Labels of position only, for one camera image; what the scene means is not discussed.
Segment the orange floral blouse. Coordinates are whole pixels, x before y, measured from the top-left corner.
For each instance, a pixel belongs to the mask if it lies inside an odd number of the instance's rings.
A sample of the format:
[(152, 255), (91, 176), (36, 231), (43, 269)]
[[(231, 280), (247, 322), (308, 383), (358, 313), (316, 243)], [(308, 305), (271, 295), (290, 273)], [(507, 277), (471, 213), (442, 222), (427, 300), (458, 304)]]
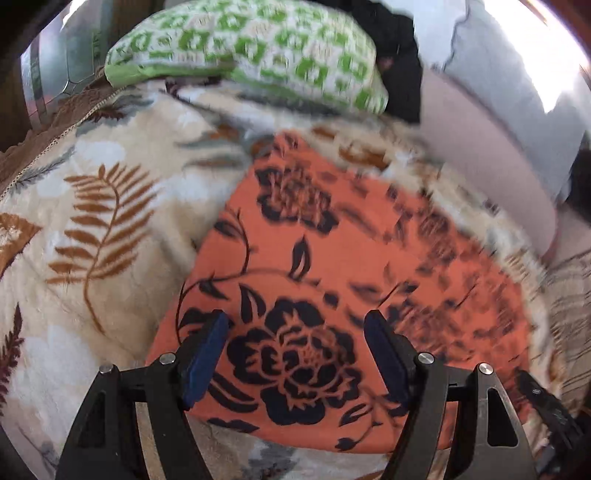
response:
[(149, 358), (207, 315), (228, 341), (193, 416), (291, 447), (386, 453), (406, 412), (363, 339), (380, 311), (420, 351), (494, 366), (520, 417), (529, 365), (521, 287), (426, 196), (336, 166), (276, 135), (208, 232)]

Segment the striped beige cushion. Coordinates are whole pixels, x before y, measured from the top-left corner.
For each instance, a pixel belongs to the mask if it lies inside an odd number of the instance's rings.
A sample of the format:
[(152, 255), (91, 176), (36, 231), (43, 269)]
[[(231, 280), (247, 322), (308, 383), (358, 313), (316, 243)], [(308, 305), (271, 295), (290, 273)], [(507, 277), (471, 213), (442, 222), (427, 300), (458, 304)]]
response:
[(577, 412), (590, 385), (590, 251), (553, 267), (546, 300), (556, 348), (564, 360), (564, 405)]

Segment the leaf pattern fleece blanket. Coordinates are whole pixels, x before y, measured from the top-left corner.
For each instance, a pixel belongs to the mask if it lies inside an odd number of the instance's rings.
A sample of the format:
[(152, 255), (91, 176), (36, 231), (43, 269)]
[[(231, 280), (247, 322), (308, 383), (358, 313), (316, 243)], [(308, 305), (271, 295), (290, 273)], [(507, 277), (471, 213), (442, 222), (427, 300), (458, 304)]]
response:
[[(523, 227), (436, 156), (413, 127), (337, 115), (229, 84), (147, 82), (103, 100), (1, 197), (1, 427), (37, 479), (56, 476), (87, 389), (107, 363), (151, 363), (161, 321), (214, 223), (276, 135), (336, 166), (422, 194), (522, 290), (527, 368), (551, 391), (562, 363), (544, 268)], [(217, 479), (362, 479), (392, 451), (291, 447), (193, 416)]]

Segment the dark furry cushion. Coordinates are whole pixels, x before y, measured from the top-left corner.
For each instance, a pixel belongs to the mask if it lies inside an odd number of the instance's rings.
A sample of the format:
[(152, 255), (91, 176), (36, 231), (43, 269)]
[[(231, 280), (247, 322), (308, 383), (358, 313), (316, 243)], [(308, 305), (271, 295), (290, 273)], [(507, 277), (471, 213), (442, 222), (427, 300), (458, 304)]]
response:
[(567, 204), (587, 223), (591, 222), (591, 151), (580, 150), (571, 168)]

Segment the pink bolster cushion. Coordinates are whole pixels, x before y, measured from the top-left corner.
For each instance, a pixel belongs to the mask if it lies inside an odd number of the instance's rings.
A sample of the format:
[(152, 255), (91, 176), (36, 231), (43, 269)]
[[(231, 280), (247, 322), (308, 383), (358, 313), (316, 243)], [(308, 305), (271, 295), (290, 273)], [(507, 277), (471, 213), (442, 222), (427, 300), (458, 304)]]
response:
[(543, 261), (551, 262), (557, 210), (522, 149), (487, 109), (446, 76), (426, 69), (421, 96), (419, 130), (430, 151), (505, 209)]

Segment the brown lace bed skirt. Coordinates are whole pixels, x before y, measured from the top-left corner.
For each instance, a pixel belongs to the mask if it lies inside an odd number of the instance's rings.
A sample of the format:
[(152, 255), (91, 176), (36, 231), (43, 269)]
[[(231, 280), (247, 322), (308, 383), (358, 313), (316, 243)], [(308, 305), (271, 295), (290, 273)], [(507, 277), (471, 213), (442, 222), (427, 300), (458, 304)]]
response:
[(12, 180), (40, 155), (53, 140), (56, 140), (72, 125), (85, 118), (92, 108), (110, 96), (110, 86), (100, 67), (88, 86), (58, 103), (57, 111), (50, 117), (49, 124), (39, 129), (30, 129), (24, 139), (10, 147), (1, 148), (1, 192)]

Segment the light blue pillow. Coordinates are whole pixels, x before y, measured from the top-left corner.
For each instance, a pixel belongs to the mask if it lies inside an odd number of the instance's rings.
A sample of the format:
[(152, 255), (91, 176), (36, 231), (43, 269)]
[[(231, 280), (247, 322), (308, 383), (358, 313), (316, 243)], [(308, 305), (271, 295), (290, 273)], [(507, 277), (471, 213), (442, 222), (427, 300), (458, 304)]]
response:
[(589, 62), (538, 1), (389, 1), (410, 16), (421, 59), (475, 96), (508, 129), (553, 198), (590, 138)]

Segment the green white checkered pillow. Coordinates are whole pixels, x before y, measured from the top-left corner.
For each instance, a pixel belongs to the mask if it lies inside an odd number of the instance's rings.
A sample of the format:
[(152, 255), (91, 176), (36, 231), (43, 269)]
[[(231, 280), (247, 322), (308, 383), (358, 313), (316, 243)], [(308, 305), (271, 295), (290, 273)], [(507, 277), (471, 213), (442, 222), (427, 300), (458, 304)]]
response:
[(376, 45), (348, 14), (308, 1), (188, 1), (135, 26), (107, 53), (115, 88), (219, 76), (346, 111), (381, 114)]

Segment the black garment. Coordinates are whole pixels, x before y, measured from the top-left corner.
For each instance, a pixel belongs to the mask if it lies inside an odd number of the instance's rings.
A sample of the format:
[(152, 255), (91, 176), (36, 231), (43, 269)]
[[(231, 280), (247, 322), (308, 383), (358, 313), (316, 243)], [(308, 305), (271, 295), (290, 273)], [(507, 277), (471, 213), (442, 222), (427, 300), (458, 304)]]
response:
[(382, 3), (327, 0), (320, 4), (352, 16), (376, 45), (377, 67), (389, 95), (386, 112), (409, 124), (421, 121), (423, 65), (411, 17)]

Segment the wooden door with stained glass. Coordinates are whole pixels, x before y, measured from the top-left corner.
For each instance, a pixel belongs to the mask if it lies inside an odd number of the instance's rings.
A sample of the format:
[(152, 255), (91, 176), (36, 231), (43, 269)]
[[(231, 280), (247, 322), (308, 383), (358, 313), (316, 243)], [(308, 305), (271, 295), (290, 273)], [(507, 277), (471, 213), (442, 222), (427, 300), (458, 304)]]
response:
[(46, 126), (81, 92), (111, 46), (162, 1), (3, 1), (1, 150)]

